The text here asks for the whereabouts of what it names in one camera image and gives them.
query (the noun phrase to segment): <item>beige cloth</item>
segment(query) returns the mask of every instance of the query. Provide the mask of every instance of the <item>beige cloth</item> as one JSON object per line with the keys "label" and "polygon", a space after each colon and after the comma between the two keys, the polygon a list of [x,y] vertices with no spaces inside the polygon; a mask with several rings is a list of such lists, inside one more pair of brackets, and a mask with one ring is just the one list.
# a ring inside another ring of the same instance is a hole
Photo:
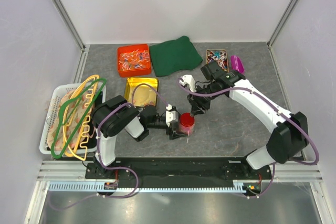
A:
{"label": "beige cloth", "polygon": [[[58,112],[59,112],[59,108],[68,100],[70,100],[70,97],[71,95],[74,93],[74,90],[71,90],[69,91],[62,99],[61,101],[59,102],[58,104],[58,108],[57,108],[57,116],[55,118],[55,121],[54,121],[54,124],[50,127],[50,130],[48,132],[48,138],[47,138],[47,144],[49,146],[49,148],[51,148],[51,145],[54,141],[54,137],[56,135],[56,129],[57,129],[57,126],[59,124],[59,118],[58,118]],[[76,125],[78,124],[79,120],[81,119],[81,117],[84,115],[85,113],[85,110],[87,108],[85,108],[85,103],[88,103],[89,102],[89,99],[87,99],[85,96],[88,94],[88,92],[85,92],[83,95],[82,95],[82,99],[81,101],[79,102],[79,105],[77,106],[76,108],[76,111],[74,112],[74,117],[73,117],[73,120],[72,120],[72,123],[71,125],[67,128],[67,138],[70,137],[70,135],[72,134],[72,132],[74,131]],[[70,105],[69,105],[69,109],[68,109],[68,112],[67,114],[70,114],[70,112],[73,110],[73,108],[75,107],[75,104],[76,102],[72,102]],[[80,128],[78,128],[77,132],[73,135],[70,143],[69,143],[69,146],[71,148],[74,148],[75,144],[76,144],[76,141],[77,141],[77,137],[78,137],[78,134],[79,134],[79,131],[80,131]],[[56,144],[55,144],[55,148],[54,150],[55,151],[60,151],[63,149],[63,127],[61,126],[60,130],[59,130],[59,133],[58,133],[58,136],[57,136],[57,139],[56,139]]]}

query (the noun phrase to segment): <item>gray floor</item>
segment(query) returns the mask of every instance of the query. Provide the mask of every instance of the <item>gray floor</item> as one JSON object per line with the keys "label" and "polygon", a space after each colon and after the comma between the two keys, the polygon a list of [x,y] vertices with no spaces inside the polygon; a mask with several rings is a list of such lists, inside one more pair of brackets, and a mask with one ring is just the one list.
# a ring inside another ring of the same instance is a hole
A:
{"label": "gray floor", "polygon": [[[126,79],[117,72],[117,48],[121,45],[91,45],[83,78],[99,74],[106,78],[107,99],[123,95]],[[264,95],[285,107],[279,81],[265,42],[195,43],[197,51],[205,57],[206,49],[226,49],[228,55],[240,56],[245,76]],[[200,67],[193,71],[181,70],[168,77],[159,78],[159,92],[166,101],[183,112],[190,111],[187,94],[176,85],[176,78],[192,74],[195,80],[205,81]],[[155,77],[154,71],[149,77]],[[164,112],[160,101],[158,112]],[[140,143],[125,131],[117,138],[117,156],[244,156],[265,145],[270,133],[242,105],[225,96],[212,101],[211,109],[196,116],[194,133],[189,137],[169,140],[163,130],[150,130],[150,135]]]}
{"label": "gray floor", "polygon": [[[62,208],[92,193],[51,193],[50,202]],[[273,184],[259,199],[233,194],[139,193],[128,199],[94,197],[68,210],[56,212],[46,204],[40,223],[305,223],[321,220],[309,184]]]}

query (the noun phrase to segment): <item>red object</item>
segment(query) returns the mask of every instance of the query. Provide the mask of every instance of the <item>red object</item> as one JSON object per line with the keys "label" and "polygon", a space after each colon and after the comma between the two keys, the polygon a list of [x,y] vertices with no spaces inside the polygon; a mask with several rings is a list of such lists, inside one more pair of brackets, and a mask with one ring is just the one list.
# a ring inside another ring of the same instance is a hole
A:
{"label": "red object", "polygon": [[195,126],[195,118],[190,115],[190,113],[183,113],[180,117],[180,131],[188,134],[192,134],[194,132]]}
{"label": "red object", "polygon": [[150,60],[144,63],[144,68],[122,70],[123,63],[120,60],[121,54],[131,53],[134,51],[143,52],[145,50],[149,52],[149,46],[147,44],[137,44],[137,45],[118,47],[117,49],[117,70],[118,70],[120,77],[126,78],[126,77],[132,77],[132,76],[144,76],[152,72],[152,64]]}

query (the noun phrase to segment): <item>white backdrop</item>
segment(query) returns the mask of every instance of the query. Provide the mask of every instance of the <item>white backdrop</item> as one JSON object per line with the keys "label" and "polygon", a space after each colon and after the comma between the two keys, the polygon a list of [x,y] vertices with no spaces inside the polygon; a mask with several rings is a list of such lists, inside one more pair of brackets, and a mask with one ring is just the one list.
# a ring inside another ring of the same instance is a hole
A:
{"label": "white backdrop", "polygon": [[267,41],[290,0],[62,0],[84,43]]}
{"label": "white backdrop", "polygon": [[336,207],[336,0],[300,0],[274,44],[292,111],[308,118]]}
{"label": "white backdrop", "polygon": [[72,82],[80,50],[51,0],[0,3],[0,223],[23,223],[48,100]]}

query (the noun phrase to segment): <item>purple bottle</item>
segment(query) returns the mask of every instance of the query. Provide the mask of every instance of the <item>purple bottle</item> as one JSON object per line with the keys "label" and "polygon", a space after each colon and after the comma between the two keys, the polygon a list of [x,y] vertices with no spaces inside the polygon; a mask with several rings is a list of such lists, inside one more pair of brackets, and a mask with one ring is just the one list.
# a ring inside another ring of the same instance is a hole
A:
{"label": "purple bottle", "polygon": [[243,63],[238,56],[232,55],[230,57],[230,61],[231,61],[231,69],[235,69],[240,73],[244,73]]}

